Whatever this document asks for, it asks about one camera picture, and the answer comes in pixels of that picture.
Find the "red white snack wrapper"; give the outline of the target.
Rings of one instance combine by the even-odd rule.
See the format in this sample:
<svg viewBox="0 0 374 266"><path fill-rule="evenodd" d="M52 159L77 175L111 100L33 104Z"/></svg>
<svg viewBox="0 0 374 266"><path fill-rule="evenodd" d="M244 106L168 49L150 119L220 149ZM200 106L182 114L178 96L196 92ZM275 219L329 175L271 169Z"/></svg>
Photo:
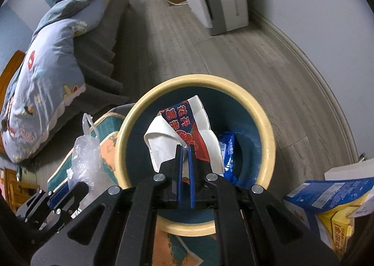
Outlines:
<svg viewBox="0 0 374 266"><path fill-rule="evenodd" d="M224 172L219 140L197 95L159 111L143 139L155 172L163 162L174 158L177 145L193 145L197 158L210 162L212 172Z"/></svg>

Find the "wooden nightstand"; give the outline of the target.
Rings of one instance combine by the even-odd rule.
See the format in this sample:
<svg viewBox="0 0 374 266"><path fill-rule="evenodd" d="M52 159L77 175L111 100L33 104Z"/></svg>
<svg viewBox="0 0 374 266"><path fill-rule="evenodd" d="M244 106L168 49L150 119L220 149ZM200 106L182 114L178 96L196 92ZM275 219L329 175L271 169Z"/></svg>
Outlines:
<svg viewBox="0 0 374 266"><path fill-rule="evenodd" d="M35 183L18 181L17 173L7 168L1 169L1 186L4 188L3 196L14 213L40 190Z"/></svg>

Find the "blue yellow cardboard box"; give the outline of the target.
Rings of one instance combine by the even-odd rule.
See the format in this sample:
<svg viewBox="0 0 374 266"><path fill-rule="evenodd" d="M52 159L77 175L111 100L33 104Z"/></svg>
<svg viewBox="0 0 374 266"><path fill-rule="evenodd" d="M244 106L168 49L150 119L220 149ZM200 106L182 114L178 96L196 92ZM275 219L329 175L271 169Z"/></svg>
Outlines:
<svg viewBox="0 0 374 266"><path fill-rule="evenodd" d="M303 182L283 202L342 258L355 219L373 213L373 159L334 167L324 173L323 181Z"/></svg>

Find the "yellow teal trash bin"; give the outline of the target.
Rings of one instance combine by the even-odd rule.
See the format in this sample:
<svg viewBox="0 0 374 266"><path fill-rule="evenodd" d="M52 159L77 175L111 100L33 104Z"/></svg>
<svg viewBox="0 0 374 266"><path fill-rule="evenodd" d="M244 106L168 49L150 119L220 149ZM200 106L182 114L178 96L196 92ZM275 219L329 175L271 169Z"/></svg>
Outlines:
<svg viewBox="0 0 374 266"><path fill-rule="evenodd" d="M155 86L130 109L117 135L115 176L122 188L158 174L181 157L181 185L195 194L199 168L208 164L230 184L268 188L276 144L264 109L236 83L191 74Z"/></svg>

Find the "clear plastic bag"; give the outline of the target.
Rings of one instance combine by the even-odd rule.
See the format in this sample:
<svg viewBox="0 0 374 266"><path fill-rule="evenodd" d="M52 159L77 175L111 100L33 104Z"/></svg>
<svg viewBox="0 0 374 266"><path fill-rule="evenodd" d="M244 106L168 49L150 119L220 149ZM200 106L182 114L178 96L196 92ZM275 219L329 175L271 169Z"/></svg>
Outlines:
<svg viewBox="0 0 374 266"><path fill-rule="evenodd" d="M72 152L72 166L67 169L68 187L71 190L78 182L85 182L89 192L80 202L80 213L109 187L116 183L104 171L100 152L99 133L92 117L83 114L83 135L79 136Z"/></svg>

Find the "blue snack bag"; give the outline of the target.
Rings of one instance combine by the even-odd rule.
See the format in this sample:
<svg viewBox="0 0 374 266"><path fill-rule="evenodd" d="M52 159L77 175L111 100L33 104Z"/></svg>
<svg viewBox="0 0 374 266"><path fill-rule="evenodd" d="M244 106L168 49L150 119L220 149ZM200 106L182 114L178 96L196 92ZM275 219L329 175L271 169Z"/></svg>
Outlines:
<svg viewBox="0 0 374 266"><path fill-rule="evenodd" d="M237 183L234 175L234 133L226 131L219 136L219 145L223 159L224 172L222 176L231 184Z"/></svg>

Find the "dark grey bed skirt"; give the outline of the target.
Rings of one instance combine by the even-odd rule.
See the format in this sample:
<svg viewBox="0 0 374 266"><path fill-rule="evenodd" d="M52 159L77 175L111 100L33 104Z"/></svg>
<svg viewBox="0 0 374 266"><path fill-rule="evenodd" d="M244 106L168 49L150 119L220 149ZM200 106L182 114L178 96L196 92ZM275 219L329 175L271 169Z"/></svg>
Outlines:
<svg viewBox="0 0 374 266"><path fill-rule="evenodd" d="M84 74L86 90L58 118L50 138L80 113L95 115L108 106L122 105L129 100L122 83L113 74L116 44L128 7L129 0L109 0L98 26L74 39L74 56Z"/></svg>

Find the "teal orange patterned rug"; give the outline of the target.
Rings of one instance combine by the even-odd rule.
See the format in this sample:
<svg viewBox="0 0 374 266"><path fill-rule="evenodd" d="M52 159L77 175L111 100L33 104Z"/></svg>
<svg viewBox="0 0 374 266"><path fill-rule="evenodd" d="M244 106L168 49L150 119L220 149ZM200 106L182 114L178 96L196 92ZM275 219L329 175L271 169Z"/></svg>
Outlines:
<svg viewBox="0 0 374 266"><path fill-rule="evenodd" d="M115 148L117 133L133 104L117 106L101 116L95 126L99 133L102 165L98 177L94 178L93 189L80 202L80 207L73 216L78 215L89 203L93 202L103 191L116 185ZM69 170L72 166L72 152L69 152L62 163L47 181L47 189L62 195L69 190ZM169 234L159 228L155 231L153 247L153 265L218 265L217 242L214 234L200 237L182 237Z"/></svg>

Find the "wooden headboard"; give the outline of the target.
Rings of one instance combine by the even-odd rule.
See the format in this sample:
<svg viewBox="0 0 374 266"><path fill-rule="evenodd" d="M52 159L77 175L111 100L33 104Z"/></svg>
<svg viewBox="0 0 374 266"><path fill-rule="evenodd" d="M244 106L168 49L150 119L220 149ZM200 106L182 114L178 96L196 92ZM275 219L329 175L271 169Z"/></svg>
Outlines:
<svg viewBox="0 0 374 266"><path fill-rule="evenodd" d="M12 79L17 69L20 67L21 63L23 62L24 57L25 57L25 53L20 50L17 50L13 54L12 58L10 58L9 62L6 64L6 67L4 68L1 74L1 78L0 78L1 105L3 105L4 103L6 89L10 83L10 80Z"/></svg>

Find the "blue cartoon bed quilt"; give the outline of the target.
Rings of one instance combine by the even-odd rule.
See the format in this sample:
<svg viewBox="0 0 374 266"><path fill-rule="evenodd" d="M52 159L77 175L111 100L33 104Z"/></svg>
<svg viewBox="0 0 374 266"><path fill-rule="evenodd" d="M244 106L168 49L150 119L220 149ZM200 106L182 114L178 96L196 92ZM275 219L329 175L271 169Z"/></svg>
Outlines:
<svg viewBox="0 0 374 266"><path fill-rule="evenodd" d="M32 156L86 82L74 39L96 28L110 0L63 0L43 16L6 89L1 140L12 163Z"/></svg>

